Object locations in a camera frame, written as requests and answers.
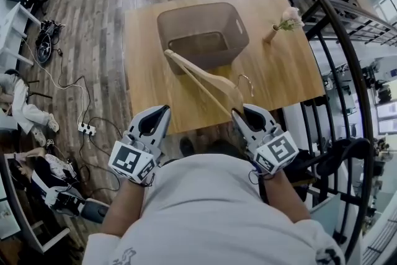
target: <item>white pants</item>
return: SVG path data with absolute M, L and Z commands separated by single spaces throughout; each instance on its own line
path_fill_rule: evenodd
M 12 102 L 12 116 L 23 131 L 28 134 L 34 124 L 46 126 L 50 114 L 38 109 L 36 105 L 26 104 L 28 87 L 23 80 L 18 80 L 14 89 L 14 100 Z

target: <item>wooden floor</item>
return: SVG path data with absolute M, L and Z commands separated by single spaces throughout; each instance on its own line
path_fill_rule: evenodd
M 61 48 L 63 57 L 53 53 L 46 69 L 53 75 L 57 83 L 61 71 L 61 83 L 72 83 L 80 75 L 85 75 L 91 103 L 85 122 L 98 116 L 111 120 L 123 131 L 132 118 L 133 109 L 130 105 L 127 74 L 124 68 L 123 14 L 126 10 L 147 6 L 157 2 L 170 0 L 51 0 L 48 4 L 46 19 L 65 24 L 61 31 L 60 41 L 55 46 Z M 302 11 L 311 4 L 311 0 L 296 0 L 296 5 Z M 38 29 L 33 26 L 28 30 L 28 43 L 33 48 Z M 26 46 L 24 56 L 30 56 Z M 42 97 L 33 97 L 31 102 L 36 103 L 43 110 L 53 112 L 60 124 L 60 131 L 56 134 L 55 143 L 65 156 L 74 156 L 80 165 L 83 164 L 79 156 L 79 149 L 83 138 L 77 131 L 78 115 L 81 111 L 81 90 L 70 88 L 56 89 L 50 78 L 37 65 L 27 69 L 21 65 L 22 74 L 27 79 L 39 79 L 40 83 L 33 84 L 32 90 L 44 92 L 53 96 L 53 100 Z M 101 120 L 93 120 L 97 134 L 93 140 L 105 151 L 110 152 L 115 140 L 118 139 L 115 129 Z M 202 151 L 208 142 L 217 138 L 224 138 L 236 143 L 236 134 L 230 124 L 209 127 L 194 132 L 188 136 Z M 164 152 L 170 158 L 180 158 L 178 142 L 182 134 L 167 137 L 163 143 Z M 99 151 L 86 139 L 81 151 L 82 157 L 91 164 L 107 167 L 109 157 Z M 85 186 L 86 194 L 98 187 L 115 187 L 115 178 L 104 171 L 91 168 L 91 178 Z M 115 193 L 103 190 L 93 195 L 93 198 L 110 203 Z M 89 234 L 97 230 L 97 226 L 82 219 L 58 217 L 60 222 L 71 229 L 74 240 L 84 246 Z

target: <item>brown storage bin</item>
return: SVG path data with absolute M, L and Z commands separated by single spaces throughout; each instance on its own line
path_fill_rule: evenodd
M 157 26 L 163 51 L 170 49 L 204 70 L 230 64 L 249 43 L 236 8 L 226 2 L 163 12 Z M 167 59 L 175 74 L 184 74 Z

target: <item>white shoe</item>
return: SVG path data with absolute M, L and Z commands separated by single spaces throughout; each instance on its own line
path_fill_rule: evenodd
M 43 132 L 37 127 L 33 127 L 31 132 L 32 132 L 33 136 L 35 137 L 36 141 L 38 142 L 38 144 L 41 147 L 44 147 L 45 146 L 45 136 L 44 136 Z
M 54 115 L 50 114 L 50 119 L 47 123 L 48 127 L 50 127 L 54 132 L 57 132 L 60 129 L 59 124 L 56 122 Z

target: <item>black shoe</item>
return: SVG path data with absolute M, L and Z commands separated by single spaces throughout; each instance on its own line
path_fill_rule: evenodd
M 195 154 L 193 143 L 188 137 L 182 137 L 179 142 L 179 150 L 184 157 L 189 157 Z

